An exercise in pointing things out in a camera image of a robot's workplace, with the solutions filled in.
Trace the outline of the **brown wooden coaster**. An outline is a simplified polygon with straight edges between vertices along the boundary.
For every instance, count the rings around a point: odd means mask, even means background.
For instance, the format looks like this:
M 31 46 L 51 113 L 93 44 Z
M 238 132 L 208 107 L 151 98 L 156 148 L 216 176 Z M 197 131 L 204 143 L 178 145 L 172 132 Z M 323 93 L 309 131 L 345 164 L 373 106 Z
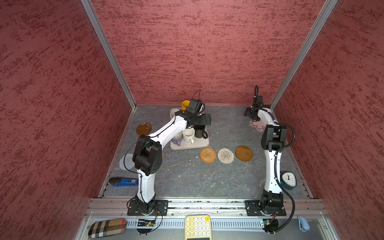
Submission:
M 242 162 L 248 162 L 253 158 L 252 150 L 247 146 L 238 146 L 235 150 L 236 157 Z

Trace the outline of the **white braided coaster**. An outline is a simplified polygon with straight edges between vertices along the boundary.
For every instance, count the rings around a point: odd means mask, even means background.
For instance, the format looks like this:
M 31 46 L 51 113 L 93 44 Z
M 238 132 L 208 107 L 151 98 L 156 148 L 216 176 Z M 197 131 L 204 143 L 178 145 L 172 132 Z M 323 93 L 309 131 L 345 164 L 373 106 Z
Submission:
M 231 164 L 235 156 L 231 150 L 223 148 L 218 151 L 218 158 L 224 164 Z

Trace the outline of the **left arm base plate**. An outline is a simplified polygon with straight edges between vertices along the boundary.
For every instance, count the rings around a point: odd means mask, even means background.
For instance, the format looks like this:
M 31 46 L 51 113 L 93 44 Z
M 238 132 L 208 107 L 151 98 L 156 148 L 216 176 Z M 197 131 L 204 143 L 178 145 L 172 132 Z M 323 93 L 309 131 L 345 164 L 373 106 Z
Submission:
M 134 199 L 128 203 L 128 216 L 166 216 L 168 212 L 169 201 L 167 200 L 151 200 L 144 203 L 139 199 Z

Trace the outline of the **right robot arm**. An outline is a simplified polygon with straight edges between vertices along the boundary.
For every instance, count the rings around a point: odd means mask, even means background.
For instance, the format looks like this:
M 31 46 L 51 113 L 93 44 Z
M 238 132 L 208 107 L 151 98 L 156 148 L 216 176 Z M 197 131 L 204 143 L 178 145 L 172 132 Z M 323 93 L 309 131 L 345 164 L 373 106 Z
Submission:
M 263 122 L 261 146 L 266 158 L 266 182 L 259 201 L 259 209 L 265 216 L 280 213 L 284 207 L 284 194 L 286 189 L 281 184 L 280 162 L 282 151 L 291 146 L 295 140 L 286 144 L 288 124 L 279 123 L 273 116 L 269 106 L 264 105 L 263 97 L 254 95 L 253 104 L 246 108 L 244 116 L 256 122 Z

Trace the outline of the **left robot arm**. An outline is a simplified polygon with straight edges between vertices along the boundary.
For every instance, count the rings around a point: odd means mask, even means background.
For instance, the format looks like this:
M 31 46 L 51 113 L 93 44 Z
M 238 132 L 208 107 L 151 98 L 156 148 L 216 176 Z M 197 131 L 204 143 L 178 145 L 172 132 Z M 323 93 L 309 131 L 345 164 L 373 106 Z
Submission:
M 211 115 L 204 113 L 205 108 L 201 100 L 191 99 L 185 110 L 177 111 L 158 131 L 138 137 L 133 153 L 133 162 L 139 177 L 135 202 L 143 214 L 149 215 L 155 209 L 155 174 L 163 161 L 163 148 L 184 130 L 210 125 Z

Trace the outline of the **pink flower coaster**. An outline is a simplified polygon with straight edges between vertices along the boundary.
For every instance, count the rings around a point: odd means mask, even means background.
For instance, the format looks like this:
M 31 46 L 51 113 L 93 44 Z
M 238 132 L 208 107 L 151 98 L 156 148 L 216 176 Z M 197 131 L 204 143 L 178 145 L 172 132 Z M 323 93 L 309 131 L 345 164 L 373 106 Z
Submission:
M 266 125 L 264 124 L 264 122 L 262 120 L 260 120 L 260 121 L 250 120 L 249 125 L 252 128 L 255 128 L 258 132 L 264 132 L 265 128 L 266 128 Z

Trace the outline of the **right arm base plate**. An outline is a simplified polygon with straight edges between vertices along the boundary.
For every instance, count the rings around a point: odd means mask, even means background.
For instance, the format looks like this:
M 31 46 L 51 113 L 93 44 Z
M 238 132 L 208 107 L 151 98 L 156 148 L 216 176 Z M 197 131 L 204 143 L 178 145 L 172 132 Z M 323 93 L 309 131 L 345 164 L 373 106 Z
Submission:
M 263 206 L 259 200 L 246 200 L 245 209 L 247 216 L 257 217 L 285 217 L 287 215 L 284 206 L 272 207 L 269 205 Z

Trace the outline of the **woven rattan coaster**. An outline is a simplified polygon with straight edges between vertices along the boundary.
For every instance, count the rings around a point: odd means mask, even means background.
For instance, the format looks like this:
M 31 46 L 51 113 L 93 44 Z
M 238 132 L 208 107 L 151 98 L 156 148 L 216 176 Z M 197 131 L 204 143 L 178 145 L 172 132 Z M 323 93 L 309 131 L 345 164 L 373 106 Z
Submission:
M 211 164 L 216 161 L 217 153 L 212 148 L 204 148 L 200 152 L 200 159 L 207 164 Z

